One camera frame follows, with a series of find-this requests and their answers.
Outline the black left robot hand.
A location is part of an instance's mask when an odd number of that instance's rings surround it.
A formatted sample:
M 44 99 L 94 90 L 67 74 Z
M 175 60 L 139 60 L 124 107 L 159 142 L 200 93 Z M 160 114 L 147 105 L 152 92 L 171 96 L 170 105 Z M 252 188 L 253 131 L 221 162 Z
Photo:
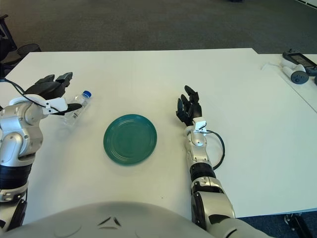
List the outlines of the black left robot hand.
M 73 73 L 68 72 L 57 79 L 52 74 L 38 80 L 23 92 L 22 102 L 14 104 L 14 111 L 29 124 L 35 124 L 50 114 L 63 116 L 82 108 L 81 104 L 68 104 L 63 98 L 72 76 Z

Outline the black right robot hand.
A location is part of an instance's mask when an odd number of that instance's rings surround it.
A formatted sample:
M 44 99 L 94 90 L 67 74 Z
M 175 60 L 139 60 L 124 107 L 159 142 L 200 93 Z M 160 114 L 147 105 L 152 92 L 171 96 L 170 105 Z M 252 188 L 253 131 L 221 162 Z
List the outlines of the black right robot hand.
M 181 122 L 185 123 L 186 126 L 192 126 L 194 118 L 202 117 L 199 94 L 187 85 L 184 86 L 184 89 L 189 98 L 187 99 L 184 94 L 178 98 L 176 116 Z

